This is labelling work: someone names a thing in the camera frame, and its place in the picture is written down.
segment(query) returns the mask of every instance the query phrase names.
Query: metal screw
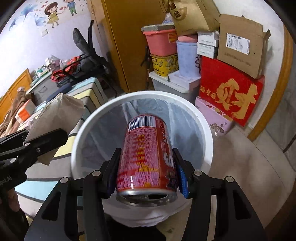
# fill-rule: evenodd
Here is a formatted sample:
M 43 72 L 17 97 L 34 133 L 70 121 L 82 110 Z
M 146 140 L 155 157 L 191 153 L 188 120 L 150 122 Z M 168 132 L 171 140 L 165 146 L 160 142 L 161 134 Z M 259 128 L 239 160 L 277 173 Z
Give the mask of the metal screw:
M 67 181 L 68 181 L 68 178 L 67 178 L 67 177 L 63 177 L 63 178 L 60 180 L 61 183 L 66 183 Z
M 10 160 L 10 163 L 14 163 L 17 159 L 14 157 Z
M 101 172 L 100 171 L 93 171 L 93 176 L 94 177 L 97 177 L 97 176 L 99 176 L 99 175 L 101 175 Z
M 201 176 L 202 171 L 201 170 L 194 170 L 193 174 L 196 175 L 196 176 Z
M 231 183 L 231 182 L 234 181 L 234 179 L 233 179 L 233 177 L 228 176 L 228 177 L 226 177 L 226 181 L 229 182 L 229 183 Z

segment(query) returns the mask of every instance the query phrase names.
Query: green pants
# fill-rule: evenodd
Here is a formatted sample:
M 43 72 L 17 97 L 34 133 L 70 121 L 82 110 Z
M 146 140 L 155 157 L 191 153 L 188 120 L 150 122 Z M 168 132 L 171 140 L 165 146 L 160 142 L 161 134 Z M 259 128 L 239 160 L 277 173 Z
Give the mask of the green pants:
M 75 7 L 71 7 L 71 8 L 69 8 L 69 10 L 70 10 L 70 13 L 73 15 L 73 14 L 76 14 L 76 9 L 75 9 Z

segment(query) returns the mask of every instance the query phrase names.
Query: wooden headboard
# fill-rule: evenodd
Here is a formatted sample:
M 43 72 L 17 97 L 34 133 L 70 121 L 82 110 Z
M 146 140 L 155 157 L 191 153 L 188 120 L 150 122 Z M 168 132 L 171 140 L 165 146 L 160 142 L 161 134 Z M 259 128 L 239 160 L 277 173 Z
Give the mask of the wooden headboard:
M 5 93 L 5 95 L 0 100 L 0 124 L 3 122 L 8 110 L 11 107 L 13 99 L 17 95 L 17 89 L 19 87 L 24 87 L 27 91 L 30 88 L 30 84 L 32 83 L 32 78 L 30 76 L 29 70 L 26 69 L 14 83 L 10 86 L 9 90 Z

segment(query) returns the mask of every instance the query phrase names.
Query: blue gripper pad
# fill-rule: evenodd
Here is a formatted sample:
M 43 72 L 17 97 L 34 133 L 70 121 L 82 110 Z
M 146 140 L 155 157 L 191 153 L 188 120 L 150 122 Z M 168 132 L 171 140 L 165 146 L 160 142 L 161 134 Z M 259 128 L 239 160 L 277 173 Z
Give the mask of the blue gripper pad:
M 183 196 L 185 198 L 188 197 L 189 195 L 189 191 L 188 191 L 188 182 L 187 182 L 187 178 L 185 176 L 185 173 L 183 171 L 183 169 L 181 168 L 180 165 L 177 165 L 177 172 L 178 172 L 178 177 L 179 177 L 179 190 L 180 192 L 183 194 Z

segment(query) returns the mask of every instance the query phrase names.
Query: pink floral box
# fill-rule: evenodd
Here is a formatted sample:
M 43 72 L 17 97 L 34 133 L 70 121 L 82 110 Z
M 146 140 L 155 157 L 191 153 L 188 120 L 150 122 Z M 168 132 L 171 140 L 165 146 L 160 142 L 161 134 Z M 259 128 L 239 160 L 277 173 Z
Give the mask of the pink floral box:
M 225 135 L 231 129 L 234 123 L 233 119 L 217 109 L 214 105 L 200 97 L 196 97 L 195 106 L 203 114 L 211 128 L 212 133 L 214 133 L 216 137 Z

